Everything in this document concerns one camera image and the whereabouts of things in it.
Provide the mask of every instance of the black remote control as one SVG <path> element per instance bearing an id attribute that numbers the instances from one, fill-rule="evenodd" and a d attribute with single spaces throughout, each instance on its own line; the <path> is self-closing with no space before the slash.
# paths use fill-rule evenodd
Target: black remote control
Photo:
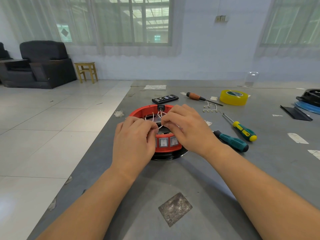
<path id="1" fill-rule="evenodd" d="M 171 94 L 163 97 L 153 98 L 152 102 L 154 102 L 155 104 L 164 104 L 164 103 L 172 102 L 178 99 L 179 99 L 178 96 Z"/>

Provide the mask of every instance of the yellow tape roll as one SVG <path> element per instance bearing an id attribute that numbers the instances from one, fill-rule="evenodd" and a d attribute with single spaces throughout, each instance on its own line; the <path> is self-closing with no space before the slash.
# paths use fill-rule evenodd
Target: yellow tape roll
<path id="1" fill-rule="evenodd" d="M 246 93 L 235 90 L 223 90 L 220 95 L 220 101 L 230 105 L 245 105 L 247 99 Z"/>

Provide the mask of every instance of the gray table surface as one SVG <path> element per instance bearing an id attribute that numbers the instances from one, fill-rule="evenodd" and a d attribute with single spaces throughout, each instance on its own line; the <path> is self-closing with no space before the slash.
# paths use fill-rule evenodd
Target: gray table surface
<path id="1" fill-rule="evenodd" d="M 58 193 L 56 208 L 46 211 L 28 240 L 35 239 L 110 167 L 115 126 L 133 110 L 151 104 L 152 98 L 178 95 L 179 100 L 169 104 L 186 103 L 213 123 L 210 126 L 212 130 L 238 137 L 221 113 L 203 113 L 204 102 L 190 100 L 180 94 L 194 92 L 206 98 L 218 97 L 224 88 L 210 87 L 210 81 L 201 82 L 204 86 L 197 86 L 198 81 L 193 81 L 193 86 L 190 81 L 185 86 L 175 86 L 181 82 L 168 83 L 171 86 L 167 86 L 166 90 L 144 90 L 143 84 L 146 82 L 133 84 L 116 109 L 122 110 L 125 116 L 109 119 L 71 174 L 73 180 Z M 165 84 L 165 81 L 152 84 Z M 316 84 L 308 85 L 307 88 L 317 87 Z M 279 87 L 238 90 L 251 95 L 247 104 L 218 106 L 218 110 L 257 134 L 257 141 L 249 143 L 249 151 L 243 156 L 320 208 L 320 161 L 307 151 L 320 150 L 320 115 L 306 112 L 313 121 L 294 120 L 279 107 L 292 107 L 295 97 L 302 95 L 303 90 Z M 309 144 L 297 144 L 287 133 L 297 133 Z M 169 227 L 158 207 L 179 192 L 193 208 Z M 151 161 L 146 166 L 120 204 L 105 239 L 261 238 L 218 173 L 203 158 L 188 152 L 176 160 Z"/>

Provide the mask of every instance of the yellow-green screwdriver handle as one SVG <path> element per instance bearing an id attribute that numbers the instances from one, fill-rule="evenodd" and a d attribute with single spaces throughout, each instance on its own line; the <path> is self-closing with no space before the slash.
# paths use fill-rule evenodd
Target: yellow-green screwdriver handle
<path id="1" fill-rule="evenodd" d="M 241 133 L 242 137 L 247 141 L 255 141 L 257 139 L 257 135 L 252 130 L 240 124 L 239 121 L 234 121 L 233 126 L 237 129 L 238 132 Z"/>

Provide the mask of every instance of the orange-handled screwdriver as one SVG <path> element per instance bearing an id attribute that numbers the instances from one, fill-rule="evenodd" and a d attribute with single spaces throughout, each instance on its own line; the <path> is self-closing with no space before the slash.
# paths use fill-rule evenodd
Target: orange-handled screwdriver
<path id="1" fill-rule="evenodd" d="M 195 93 L 192 93 L 192 92 L 187 92 L 187 93 L 186 93 L 186 96 L 189 97 L 189 98 L 191 98 L 191 99 L 194 99 L 194 100 L 208 101 L 208 102 L 213 103 L 213 104 L 218 104 L 218 103 L 216 103 L 216 102 L 214 102 L 214 101 L 205 99 L 204 97 L 201 97 L 201 96 L 199 96 L 199 95 L 196 95 Z"/>

